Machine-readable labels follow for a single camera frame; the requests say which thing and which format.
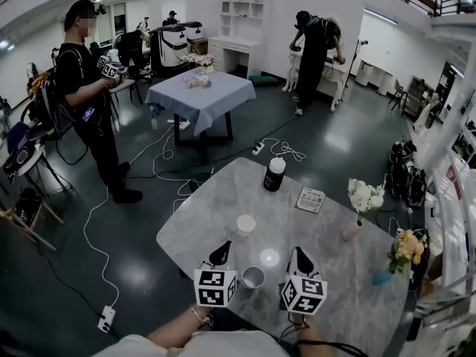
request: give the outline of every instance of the white bottle cap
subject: white bottle cap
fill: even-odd
[[[283,158],[272,158],[271,163],[269,163],[269,170],[273,173],[276,173],[277,175],[283,173],[285,168],[286,162],[283,160]]]
[[[243,214],[237,218],[237,227],[239,235],[242,237],[249,237],[251,232],[256,227],[256,221],[252,216]]]

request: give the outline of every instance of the pink vase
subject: pink vase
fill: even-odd
[[[360,233],[361,230],[362,230],[362,220],[361,220],[361,217],[358,216],[357,221],[352,222],[349,226],[347,226],[347,228],[345,228],[342,231],[342,234],[341,234],[342,239],[345,242],[349,242],[352,239],[354,239]]]

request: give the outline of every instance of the person's hand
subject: person's hand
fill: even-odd
[[[105,87],[107,87],[108,89],[113,89],[119,84],[119,81],[117,81],[115,78],[104,77],[103,81],[104,81]]]

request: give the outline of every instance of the black bottle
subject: black bottle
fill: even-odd
[[[283,182],[286,162],[283,158],[273,158],[266,170],[263,186],[270,192],[276,192]]]

